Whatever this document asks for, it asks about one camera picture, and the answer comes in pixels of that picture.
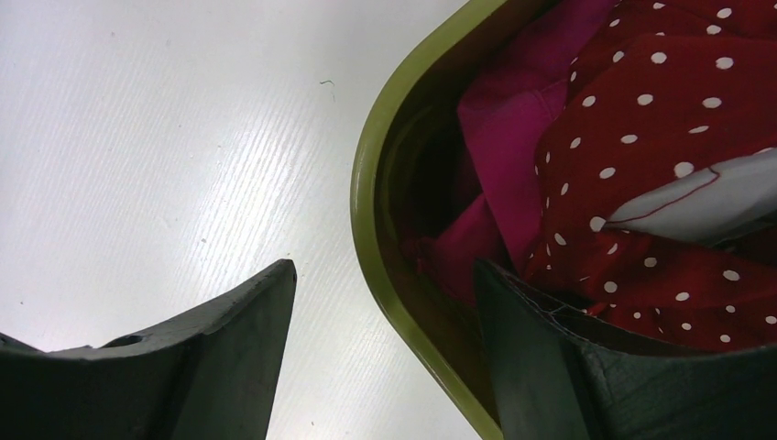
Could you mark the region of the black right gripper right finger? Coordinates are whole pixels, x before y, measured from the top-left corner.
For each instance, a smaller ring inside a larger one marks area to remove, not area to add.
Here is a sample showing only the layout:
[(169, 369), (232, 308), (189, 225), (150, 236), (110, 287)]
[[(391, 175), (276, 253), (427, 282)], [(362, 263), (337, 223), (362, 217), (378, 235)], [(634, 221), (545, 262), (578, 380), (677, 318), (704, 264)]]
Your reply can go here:
[(474, 284), (508, 439), (773, 439), (776, 349), (706, 354), (585, 314), (478, 261)]

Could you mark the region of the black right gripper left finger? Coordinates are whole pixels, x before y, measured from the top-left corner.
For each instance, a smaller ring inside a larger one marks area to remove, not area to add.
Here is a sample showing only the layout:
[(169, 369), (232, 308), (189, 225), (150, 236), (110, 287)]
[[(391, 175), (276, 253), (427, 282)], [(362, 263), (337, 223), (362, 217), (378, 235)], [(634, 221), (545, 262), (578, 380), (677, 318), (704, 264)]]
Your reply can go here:
[(281, 259), (231, 291), (101, 347), (1, 338), (4, 439), (262, 439), (297, 272)]

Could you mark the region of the magenta pleated skirt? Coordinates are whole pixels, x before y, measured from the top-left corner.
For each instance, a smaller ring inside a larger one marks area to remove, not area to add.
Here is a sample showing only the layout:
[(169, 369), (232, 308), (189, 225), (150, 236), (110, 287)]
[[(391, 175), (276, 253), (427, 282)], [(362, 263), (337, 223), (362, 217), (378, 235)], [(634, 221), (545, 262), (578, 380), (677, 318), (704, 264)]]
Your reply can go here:
[(476, 302), (473, 266), (523, 268), (540, 231), (534, 153), (561, 113), (570, 62), (614, 3), (562, 1), (494, 52), (449, 135), (426, 147), (398, 221), (402, 250), (450, 298)]

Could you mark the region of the red polka dot skirt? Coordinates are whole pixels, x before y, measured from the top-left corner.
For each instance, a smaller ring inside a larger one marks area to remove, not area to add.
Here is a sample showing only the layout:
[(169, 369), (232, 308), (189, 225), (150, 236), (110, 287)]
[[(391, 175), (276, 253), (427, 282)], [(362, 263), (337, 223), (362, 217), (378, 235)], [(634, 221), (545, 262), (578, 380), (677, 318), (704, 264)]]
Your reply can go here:
[(773, 344), (776, 4), (623, 1), (570, 74), (522, 278), (673, 344)]

